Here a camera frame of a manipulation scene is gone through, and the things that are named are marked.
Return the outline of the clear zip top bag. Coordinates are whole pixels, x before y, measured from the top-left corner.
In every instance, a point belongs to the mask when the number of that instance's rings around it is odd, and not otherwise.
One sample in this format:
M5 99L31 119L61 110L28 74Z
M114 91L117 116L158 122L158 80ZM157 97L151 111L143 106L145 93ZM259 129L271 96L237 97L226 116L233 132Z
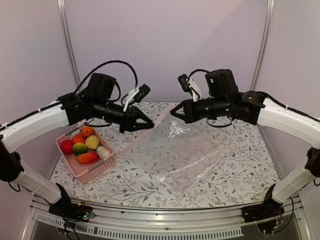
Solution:
M223 154L204 134L170 114L169 105L152 129L143 131L119 157L131 160L176 197L181 198Z

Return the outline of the orange green papaya toy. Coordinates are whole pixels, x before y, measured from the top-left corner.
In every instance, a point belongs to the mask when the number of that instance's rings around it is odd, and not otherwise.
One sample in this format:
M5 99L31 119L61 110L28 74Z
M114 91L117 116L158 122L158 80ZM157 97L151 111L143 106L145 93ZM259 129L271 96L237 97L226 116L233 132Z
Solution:
M90 126L84 126L81 130L81 134L83 137L87 138L91 136L94 132L94 129Z

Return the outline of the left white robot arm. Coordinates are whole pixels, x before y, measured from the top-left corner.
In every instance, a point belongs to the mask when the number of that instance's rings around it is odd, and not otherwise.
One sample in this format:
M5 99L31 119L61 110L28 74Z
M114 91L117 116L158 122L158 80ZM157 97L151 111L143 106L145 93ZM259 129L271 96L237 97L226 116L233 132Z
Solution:
M49 105L0 128L0 179L15 183L49 204L49 213L73 222L87 222L93 209L84 203L72 203L66 190L54 184L27 165L22 165L17 150L24 144L58 128L71 126L82 120L98 118L117 124L120 133L135 132L154 127L153 121L130 103L139 103L150 92L143 84L128 93L124 105L111 100L117 80L102 73L91 75L87 87L80 93L68 93Z

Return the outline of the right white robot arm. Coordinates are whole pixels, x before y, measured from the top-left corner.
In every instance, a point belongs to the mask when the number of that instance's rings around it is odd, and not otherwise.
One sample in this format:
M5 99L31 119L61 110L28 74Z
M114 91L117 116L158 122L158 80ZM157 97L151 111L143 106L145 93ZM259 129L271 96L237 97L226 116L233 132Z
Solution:
M241 209L246 223L283 214L283 203L320 176L320 119L280 103L266 92L239 92L230 69L203 70L203 73L209 97L202 97L201 90L190 75L180 75L178 82L181 88L192 98L173 108L170 111L172 116L186 124L219 117L241 120L279 130L311 146L301 165L268 188L262 203Z

